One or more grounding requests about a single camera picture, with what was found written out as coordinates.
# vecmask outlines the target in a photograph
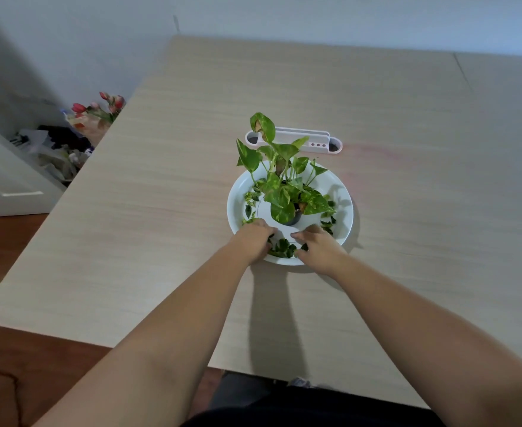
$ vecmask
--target hand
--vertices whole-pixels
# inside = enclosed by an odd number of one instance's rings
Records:
[[[255,219],[253,222],[243,225],[231,237],[228,246],[243,257],[247,261],[247,265],[251,265],[265,257],[271,248],[267,238],[275,232],[277,232],[277,228],[269,226],[263,219]]]
[[[307,243],[308,251],[298,249],[295,256],[319,274],[331,276],[338,263],[348,254],[340,244],[318,225],[310,225],[291,234],[299,243]]]

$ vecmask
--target door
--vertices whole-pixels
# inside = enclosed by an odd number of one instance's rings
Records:
[[[0,216],[49,213],[64,190],[0,136]]]

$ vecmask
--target brown floor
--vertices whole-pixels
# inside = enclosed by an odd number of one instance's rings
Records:
[[[0,217],[0,282],[45,216]],[[33,424],[108,351],[0,327],[0,427]],[[190,416],[208,406],[221,374],[206,369]]]

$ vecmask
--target white organizer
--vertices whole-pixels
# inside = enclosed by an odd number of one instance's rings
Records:
[[[319,152],[324,154],[338,154],[342,151],[342,141],[338,138],[330,136],[330,133],[322,130],[305,130],[302,128],[275,128],[274,143],[291,144],[295,139],[308,136],[308,141],[300,147],[300,151]],[[250,130],[245,135],[245,144],[250,148],[257,149],[260,146],[267,145],[263,137],[259,133]],[[330,150],[330,146],[336,148],[335,151]]]

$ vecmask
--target light wood table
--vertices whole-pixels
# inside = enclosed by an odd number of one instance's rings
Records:
[[[357,208],[352,255],[522,356],[522,133],[503,127],[522,121],[484,82],[496,63],[185,37],[166,59],[1,283],[0,325],[117,344],[231,236],[236,138],[262,111],[345,144],[319,161]],[[245,273],[210,366],[424,405],[339,287],[299,267]]]

